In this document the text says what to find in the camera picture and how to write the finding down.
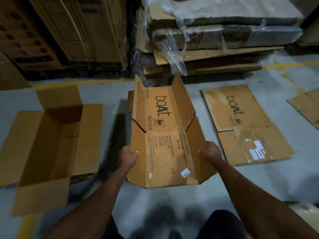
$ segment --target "yellow stripe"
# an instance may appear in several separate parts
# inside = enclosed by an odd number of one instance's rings
[[[62,82],[62,83],[48,83],[48,84],[36,84],[33,86],[34,89],[49,89],[49,88],[57,88],[57,87],[65,87],[71,85],[90,85],[90,84],[101,84],[101,83],[109,83],[109,82],[118,82],[118,81],[133,81],[133,78],[119,78],[119,79],[107,79],[107,80],[78,80],[78,81],[70,81],[70,82]]]
[[[319,60],[307,61],[302,63],[288,63],[288,64],[275,64],[275,65],[267,65],[264,69],[278,69],[278,68],[289,68],[289,67],[297,67],[297,66],[309,66],[309,65],[318,65]]]
[[[19,231],[16,235],[16,239],[29,239],[34,238],[34,233],[38,227],[41,219],[41,214],[30,214],[22,216],[22,222]]]

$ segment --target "person's right arm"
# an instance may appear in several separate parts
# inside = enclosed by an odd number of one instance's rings
[[[224,161],[215,143],[207,142],[201,154],[217,169],[239,217],[254,238],[319,238],[319,234],[285,203]]]

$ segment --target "barcode sticker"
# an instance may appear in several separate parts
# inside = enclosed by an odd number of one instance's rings
[[[184,169],[183,172],[181,172],[181,175],[185,178],[190,174],[190,171],[188,169]]]
[[[264,154],[261,152],[260,149],[256,148],[255,151],[260,159],[265,158]]]
[[[261,142],[259,140],[257,141],[254,141],[255,145],[256,145],[256,148],[262,150],[264,149],[263,145],[261,144]]]
[[[250,149],[249,152],[250,152],[250,154],[251,154],[251,156],[253,157],[254,160],[258,160],[259,159],[254,149]]]

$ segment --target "plastic strapping band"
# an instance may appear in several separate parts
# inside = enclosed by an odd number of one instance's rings
[[[60,1],[60,3],[62,4],[62,6],[64,7],[64,9],[66,10],[67,14],[69,15],[69,17],[70,17],[70,19],[71,19],[71,21],[72,21],[72,23],[73,23],[73,25],[74,25],[74,27],[75,27],[75,29],[76,29],[76,31],[77,31],[77,34],[78,34],[78,36],[79,36],[79,38],[80,38],[80,40],[81,40],[81,43],[82,43],[82,47],[83,47],[83,50],[84,50],[84,54],[85,54],[85,58],[86,58],[86,61],[87,61],[87,65],[89,66],[89,69],[91,69],[90,63],[89,63],[89,59],[87,58],[86,50],[85,50],[84,43],[83,43],[83,41],[82,41],[80,32],[79,32],[77,26],[75,25],[75,22],[74,22],[74,20],[73,20],[73,18],[72,18],[72,16],[71,16],[69,10],[66,8],[64,2],[63,2],[62,0],[59,0],[59,1]]]

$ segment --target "hand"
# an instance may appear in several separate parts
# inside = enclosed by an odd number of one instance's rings
[[[119,168],[124,169],[127,173],[133,168],[138,157],[138,151],[131,153],[130,145],[126,145],[119,151]]]
[[[224,161],[219,147],[214,142],[208,142],[207,147],[200,150],[200,154],[210,163]]]

